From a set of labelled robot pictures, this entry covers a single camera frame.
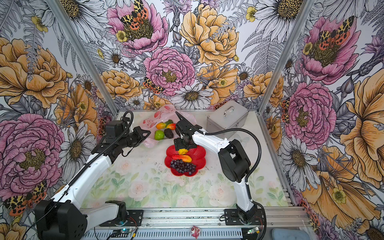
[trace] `flower-shaped red bowl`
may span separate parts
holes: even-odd
[[[197,148],[190,149],[186,154],[192,158],[192,163],[196,165],[196,171],[194,173],[192,173],[191,175],[189,175],[187,172],[179,173],[178,171],[176,171],[176,169],[173,169],[170,167],[170,163],[172,161],[172,155],[175,155],[175,154],[179,154],[179,152],[177,152],[175,150],[175,145],[169,146],[169,148],[167,149],[167,156],[164,160],[164,164],[168,168],[170,168],[170,171],[172,172],[173,175],[178,176],[178,177],[183,176],[183,175],[185,175],[187,177],[193,177],[194,175],[197,174],[197,172],[200,169],[205,167],[205,164],[207,163],[205,160],[205,154],[206,154],[205,149],[202,146],[197,146]]]

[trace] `box lid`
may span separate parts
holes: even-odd
[[[231,100],[214,111],[209,118],[220,127],[228,129],[247,113],[247,108]]]

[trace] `metal handle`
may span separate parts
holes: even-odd
[[[224,111],[224,117],[227,116],[227,111],[228,111],[229,109],[231,109],[231,108],[232,108],[232,111],[235,110],[235,108],[234,108],[233,106],[230,106],[229,108],[227,108],[227,109]]]

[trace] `table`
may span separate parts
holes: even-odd
[[[134,112],[133,126],[155,112]],[[206,127],[209,111],[194,111],[198,125]],[[252,198],[266,207],[288,206],[278,174],[264,140],[255,112],[248,114],[244,129],[253,132],[262,145],[262,158],[249,178]],[[237,139],[253,165],[257,146],[244,132],[236,132],[229,140]],[[233,207],[236,195],[233,184],[222,173],[217,154],[207,151],[207,164],[193,177],[176,177],[164,165],[166,149],[172,139],[163,139],[155,147],[136,147],[127,157],[120,155],[92,187],[82,208],[101,206],[108,200],[120,200],[127,208],[159,207]]]

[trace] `plastic bag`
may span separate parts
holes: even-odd
[[[155,131],[158,130],[156,128],[156,125],[158,123],[166,122],[168,120],[172,120],[173,123],[177,123],[180,120],[175,112],[176,112],[175,107],[171,104],[167,104],[167,105],[162,106],[154,114],[153,117],[145,119],[144,121],[142,121],[140,123],[141,129],[151,131],[151,134],[149,135],[149,137],[142,143],[144,146],[151,148],[151,147],[154,147],[159,142],[159,141],[155,140],[155,138],[154,138]],[[187,112],[182,112],[182,111],[179,111],[179,113],[182,116],[184,116],[188,121],[190,121],[190,123],[192,123],[193,125],[197,124],[196,119],[192,114],[187,113]],[[172,132],[173,132],[173,136],[174,136],[173,138],[179,137],[176,134],[176,131],[173,130]]]

